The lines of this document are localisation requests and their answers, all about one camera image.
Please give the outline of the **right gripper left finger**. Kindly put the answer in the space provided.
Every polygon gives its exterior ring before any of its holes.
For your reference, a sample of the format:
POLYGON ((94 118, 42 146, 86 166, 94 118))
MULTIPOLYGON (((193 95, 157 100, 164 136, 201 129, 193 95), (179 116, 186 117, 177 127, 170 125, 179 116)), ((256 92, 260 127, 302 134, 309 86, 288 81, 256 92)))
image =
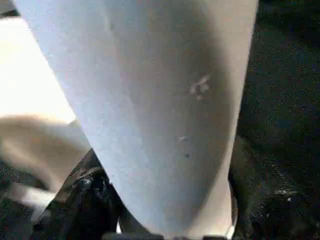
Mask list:
POLYGON ((93 149, 66 178, 33 226, 33 240, 126 240, 117 233, 124 205, 93 149))

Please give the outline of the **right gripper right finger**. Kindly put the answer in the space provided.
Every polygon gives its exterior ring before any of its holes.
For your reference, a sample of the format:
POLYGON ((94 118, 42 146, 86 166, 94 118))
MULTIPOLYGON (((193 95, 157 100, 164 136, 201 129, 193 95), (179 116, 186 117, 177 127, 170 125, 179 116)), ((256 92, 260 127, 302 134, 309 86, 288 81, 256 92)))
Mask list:
POLYGON ((309 198, 274 155, 236 137, 228 178, 238 207, 233 239, 315 239, 309 198))

